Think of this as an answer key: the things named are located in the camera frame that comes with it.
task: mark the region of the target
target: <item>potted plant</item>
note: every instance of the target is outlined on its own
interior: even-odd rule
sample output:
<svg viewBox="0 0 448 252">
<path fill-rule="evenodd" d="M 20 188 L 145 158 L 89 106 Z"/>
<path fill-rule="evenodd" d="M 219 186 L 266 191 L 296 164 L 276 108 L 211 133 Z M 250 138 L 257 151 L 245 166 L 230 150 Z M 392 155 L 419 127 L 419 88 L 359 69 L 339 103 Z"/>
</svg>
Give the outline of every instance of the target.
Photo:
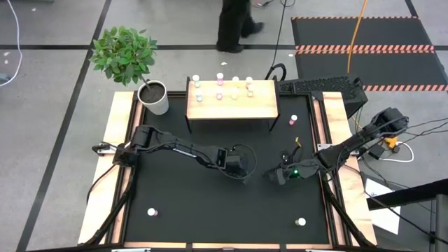
<svg viewBox="0 0 448 252">
<path fill-rule="evenodd" d="M 154 49 L 156 40 L 146 38 L 136 29 L 123 26 L 105 29 L 98 41 L 94 40 L 94 54 L 90 61 L 95 64 L 94 70 L 103 71 L 108 79 L 127 86 L 143 81 L 137 92 L 139 101 L 155 115 L 168 111 L 167 88 L 158 80 L 146 80 L 143 75 L 149 74 L 149 66 L 154 65 Z"/>
</svg>

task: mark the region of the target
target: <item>wooden table frame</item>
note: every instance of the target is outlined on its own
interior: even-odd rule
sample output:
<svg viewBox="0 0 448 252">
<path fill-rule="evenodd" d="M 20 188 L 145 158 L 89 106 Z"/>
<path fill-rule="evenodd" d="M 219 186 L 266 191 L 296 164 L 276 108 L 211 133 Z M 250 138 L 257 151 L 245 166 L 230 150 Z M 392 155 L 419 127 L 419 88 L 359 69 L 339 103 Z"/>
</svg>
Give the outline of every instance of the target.
<svg viewBox="0 0 448 252">
<path fill-rule="evenodd" d="M 317 124 L 317 132 L 320 142 L 328 143 L 327 138 L 331 138 L 334 144 L 338 144 L 351 136 L 347 116 L 345 113 L 342 96 L 338 92 L 324 92 L 322 101 L 314 100 L 315 119 Z M 120 144 L 129 137 L 135 130 L 135 127 L 141 124 L 144 108 L 137 102 L 134 92 L 116 92 L 111 106 L 108 123 L 104 135 L 104 141 L 111 144 Z M 99 157 L 94 180 L 101 176 L 112 163 L 113 155 L 106 154 Z M 358 163 L 355 157 L 350 157 L 347 164 L 358 169 Z M 98 227 L 103 223 L 105 217 L 111 211 L 114 198 L 117 198 L 118 192 L 123 193 L 126 189 L 128 178 L 130 175 L 130 167 L 115 167 L 105 176 L 97 187 L 91 192 L 89 202 L 81 228 L 78 243 L 87 241 L 97 231 Z M 364 196 L 363 182 L 360 174 L 357 174 L 346 167 L 339 169 L 339 183 L 344 198 L 344 206 L 346 212 L 356 224 L 358 229 L 365 237 L 376 244 L 376 238 L 370 219 L 370 212 L 367 201 Z M 108 240 L 103 239 L 104 243 L 120 243 L 120 235 L 122 227 L 125 223 L 125 208 L 120 210 L 115 223 L 111 228 L 111 234 Z M 345 245 L 344 229 L 341 219 L 337 212 L 332 209 L 332 219 L 335 222 L 335 235 L 339 245 Z M 331 249 L 331 244 L 287 244 L 286 249 Z M 353 237 L 351 237 L 353 245 L 357 245 Z M 125 242 L 127 248 L 164 248 L 164 249 L 186 249 L 186 243 L 161 243 L 161 242 Z M 210 243 L 193 243 L 192 249 L 280 249 L 280 244 L 210 244 Z"/>
</svg>

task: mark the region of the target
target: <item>shoe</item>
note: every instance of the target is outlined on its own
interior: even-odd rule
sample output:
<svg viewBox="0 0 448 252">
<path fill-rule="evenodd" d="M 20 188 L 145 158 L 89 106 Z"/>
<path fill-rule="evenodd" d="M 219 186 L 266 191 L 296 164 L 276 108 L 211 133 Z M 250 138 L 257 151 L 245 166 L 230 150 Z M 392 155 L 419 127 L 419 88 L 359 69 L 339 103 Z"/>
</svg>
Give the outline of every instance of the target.
<svg viewBox="0 0 448 252">
<path fill-rule="evenodd" d="M 216 49 L 219 51 L 219 52 L 226 52 L 226 53 L 240 53 L 243 49 L 244 49 L 244 46 L 243 45 L 240 45 L 240 44 L 237 44 L 236 46 L 233 46 L 233 47 L 231 47 L 231 48 L 222 48 L 222 47 L 220 47 L 220 46 L 216 46 Z"/>
<path fill-rule="evenodd" d="M 249 32 L 248 34 L 241 33 L 241 37 L 247 38 L 251 34 L 257 34 L 257 33 L 261 32 L 263 30 L 263 28 L 265 28 L 265 23 L 264 22 L 255 23 L 253 25 L 252 31 Z"/>
</svg>

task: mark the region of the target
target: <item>white paper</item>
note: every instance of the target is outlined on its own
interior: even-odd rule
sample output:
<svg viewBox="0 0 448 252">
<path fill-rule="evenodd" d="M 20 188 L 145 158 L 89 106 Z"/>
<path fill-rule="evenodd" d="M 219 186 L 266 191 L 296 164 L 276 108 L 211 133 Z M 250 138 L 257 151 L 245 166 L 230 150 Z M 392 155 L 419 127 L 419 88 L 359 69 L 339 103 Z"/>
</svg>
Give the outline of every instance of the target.
<svg viewBox="0 0 448 252">
<path fill-rule="evenodd" d="M 365 191 L 372 197 L 393 192 L 386 186 L 371 179 L 367 179 L 365 182 Z M 392 208 L 397 214 L 400 214 L 400 209 L 400 206 Z M 400 217 L 396 216 L 392 211 L 389 209 L 378 209 L 370 211 L 370 215 L 372 216 L 373 225 L 398 235 Z"/>
</svg>

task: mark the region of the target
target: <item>green leaves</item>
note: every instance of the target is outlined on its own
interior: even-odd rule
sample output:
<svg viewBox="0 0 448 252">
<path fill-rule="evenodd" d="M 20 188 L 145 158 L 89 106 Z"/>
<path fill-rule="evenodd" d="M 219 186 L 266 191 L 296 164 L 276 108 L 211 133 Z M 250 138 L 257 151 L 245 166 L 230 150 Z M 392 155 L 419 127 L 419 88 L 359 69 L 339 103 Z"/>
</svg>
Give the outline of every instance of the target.
<svg viewBox="0 0 448 252">
<path fill-rule="evenodd" d="M 117 27 L 112 27 L 111 29 L 111 35 L 115 36 L 115 34 L 117 34 Z"/>
<path fill-rule="evenodd" d="M 132 78 L 132 76 L 134 75 L 134 67 L 129 64 L 126 66 L 126 77 Z"/>
<path fill-rule="evenodd" d="M 100 39 L 94 40 L 94 54 L 90 61 L 94 70 L 103 71 L 108 79 L 128 85 L 138 83 L 143 74 L 149 74 L 148 66 L 153 66 L 154 49 L 157 41 L 141 34 L 146 29 L 137 31 L 124 26 L 105 29 Z"/>
<path fill-rule="evenodd" d="M 119 64 L 129 64 L 129 60 L 127 58 L 120 58 L 118 60 Z"/>
</svg>

